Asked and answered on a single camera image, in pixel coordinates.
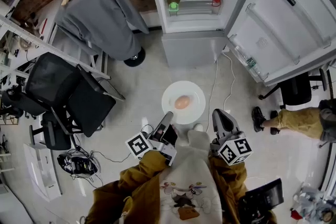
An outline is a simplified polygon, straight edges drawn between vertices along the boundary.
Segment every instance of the mustard jacket sleeve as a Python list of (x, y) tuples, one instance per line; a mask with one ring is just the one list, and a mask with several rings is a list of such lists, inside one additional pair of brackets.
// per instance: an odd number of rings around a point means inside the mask
[(225, 183), (232, 191), (235, 201), (245, 195), (247, 188), (244, 184), (247, 178), (245, 163), (228, 166), (223, 159), (211, 157), (212, 168), (218, 172), (218, 175), (223, 177)]
[[(210, 157), (209, 161), (217, 187), (226, 196), (224, 199), (228, 203), (228, 211), (232, 214), (234, 222), (239, 223), (238, 201), (248, 191), (244, 183), (247, 178), (245, 163), (229, 166), (223, 159), (217, 157)], [(269, 211), (267, 217), (269, 224), (277, 224), (277, 218), (272, 211)]]
[(165, 157), (158, 151), (149, 151), (143, 156), (139, 165), (120, 173), (118, 187), (131, 193), (165, 168), (167, 168)]
[(120, 173), (118, 181), (93, 191), (93, 205), (86, 218), (87, 224), (110, 224), (121, 217), (124, 199), (167, 166), (157, 151), (147, 152), (139, 165)]

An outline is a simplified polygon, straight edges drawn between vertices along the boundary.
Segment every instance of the egg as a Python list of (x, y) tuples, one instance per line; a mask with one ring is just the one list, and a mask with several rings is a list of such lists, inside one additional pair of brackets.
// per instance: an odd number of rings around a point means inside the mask
[(175, 101), (176, 109), (185, 109), (190, 104), (190, 97), (186, 95), (182, 95)]

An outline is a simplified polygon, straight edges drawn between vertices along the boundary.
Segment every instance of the khaki pants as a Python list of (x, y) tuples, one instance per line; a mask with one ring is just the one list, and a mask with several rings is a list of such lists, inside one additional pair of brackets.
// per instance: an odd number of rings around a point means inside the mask
[(279, 115), (271, 119), (272, 126), (276, 128), (288, 128), (305, 134), (310, 138), (320, 139), (323, 128), (320, 122), (320, 109), (306, 108), (297, 111), (282, 109)]

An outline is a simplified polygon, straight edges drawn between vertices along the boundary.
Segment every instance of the white floor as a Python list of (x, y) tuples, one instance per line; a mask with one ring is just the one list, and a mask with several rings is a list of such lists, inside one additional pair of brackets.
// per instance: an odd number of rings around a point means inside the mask
[[(215, 79), (216, 64), (194, 69), (170, 69), (167, 66), (161, 44), (161, 32), (140, 35), (142, 45), (146, 49), (145, 62), (136, 68), (127, 67), (123, 62), (110, 62), (109, 74), (111, 82), (126, 97), (125, 102), (118, 102), (106, 119), (105, 128), (91, 138), (81, 137), (81, 146), (87, 151), (100, 151), (106, 157), (120, 161), (128, 155), (124, 141), (137, 133), (147, 121), (156, 125), (163, 117), (161, 96), (164, 90), (175, 81), (189, 80), (198, 84), (205, 93), (207, 102)], [(281, 177), (285, 203), (275, 209), (278, 223), (296, 223), (290, 219), (289, 208), (291, 197), (302, 182), (318, 187), (321, 183), (327, 159), (328, 146), (318, 149), (319, 141), (311, 140), (304, 135), (290, 131), (281, 131), (272, 136), (269, 130), (255, 133), (250, 117), (251, 109), (260, 106), (268, 118), (269, 112), (278, 109), (276, 94), (267, 100), (260, 101), (257, 96), (265, 94), (269, 89), (257, 84), (244, 67), (234, 58), (233, 68), (236, 82), (233, 95), (226, 102), (226, 110), (230, 110), (251, 141), (254, 154), (247, 160), (248, 179), (246, 184), (252, 189)], [(230, 61), (221, 56), (218, 60), (217, 83), (210, 104), (210, 112), (215, 108), (223, 108), (223, 102), (230, 92), (233, 76)], [(321, 93), (313, 92), (316, 97), (312, 105), (318, 105)], [(199, 119), (205, 129), (208, 125), (208, 105)], [(62, 190), (62, 197), (49, 203), (36, 195), (32, 189), (26, 162), (23, 155), (23, 143), (29, 143), (28, 126), (31, 119), (20, 118), (19, 126), (2, 126), (3, 133), (9, 140), (13, 153), (13, 164), (16, 169), (6, 173), (6, 179), (13, 192), (21, 199), (28, 212), (37, 223), (76, 223), (80, 216), (85, 216), (92, 205), (93, 187), (83, 182), (86, 197), (82, 195), (77, 180), (63, 172), (57, 164), (58, 152), (54, 152), (55, 165)], [(177, 126), (186, 131), (191, 126)], [(214, 137), (210, 120), (209, 135)], [(137, 163), (131, 156), (123, 163), (112, 163), (102, 156), (96, 155), (101, 166), (100, 175), (104, 184), (117, 180), (119, 172)], [(95, 186), (101, 186), (97, 179)]]

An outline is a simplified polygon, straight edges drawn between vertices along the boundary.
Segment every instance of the white cable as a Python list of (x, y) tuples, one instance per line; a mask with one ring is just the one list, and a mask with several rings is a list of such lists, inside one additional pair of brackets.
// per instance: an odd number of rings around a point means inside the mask
[(235, 83), (235, 80), (236, 80), (236, 76), (235, 76), (235, 74), (233, 73), (233, 68), (232, 68), (232, 59), (228, 56), (228, 55), (226, 55), (226, 54), (224, 54), (223, 53), (223, 55), (226, 57), (226, 58), (228, 58), (229, 60), (230, 60), (230, 62), (231, 62), (231, 71), (232, 71), (232, 75), (233, 75), (233, 82), (232, 82), (232, 84), (231, 84), (231, 89), (230, 89), (230, 94), (229, 94), (229, 96), (225, 99), (225, 101), (224, 101), (224, 111), (225, 111), (225, 103), (226, 103), (226, 101), (229, 99), (229, 97), (232, 95), (232, 87), (233, 87), (233, 83)]
[(215, 81), (214, 85), (212, 86), (211, 94), (210, 94), (210, 99), (209, 99), (209, 110), (208, 110), (208, 127), (206, 128), (206, 132), (208, 132), (209, 125), (210, 125), (210, 103), (211, 103), (211, 98), (212, 98), (212, 93), (214, 92), (214, 88), (216, 86), (216, 80), (217, 80), (217, 70), (218, 70), (218, 59), (216, 60), (216, 75), (215, 75)]

